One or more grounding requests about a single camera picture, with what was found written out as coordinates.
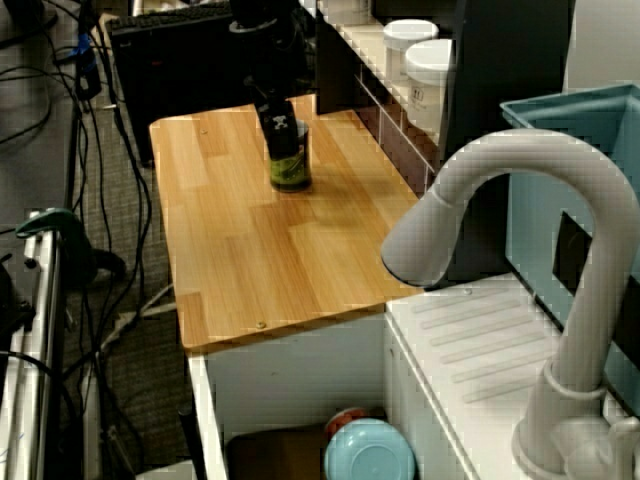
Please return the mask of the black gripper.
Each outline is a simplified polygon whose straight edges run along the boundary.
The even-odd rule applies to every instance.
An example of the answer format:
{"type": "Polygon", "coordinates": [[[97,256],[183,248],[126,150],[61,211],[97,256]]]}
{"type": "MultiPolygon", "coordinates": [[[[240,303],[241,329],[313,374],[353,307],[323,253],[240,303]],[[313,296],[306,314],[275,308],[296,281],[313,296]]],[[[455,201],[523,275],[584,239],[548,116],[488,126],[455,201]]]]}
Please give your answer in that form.
{"type": "Polygon", "coordinates": [[[277,90],[261,86],[252,76],[244,79],[266,140],[270,157],[281,160],[297,151],[297,124],[293,106],[277,90]]]}

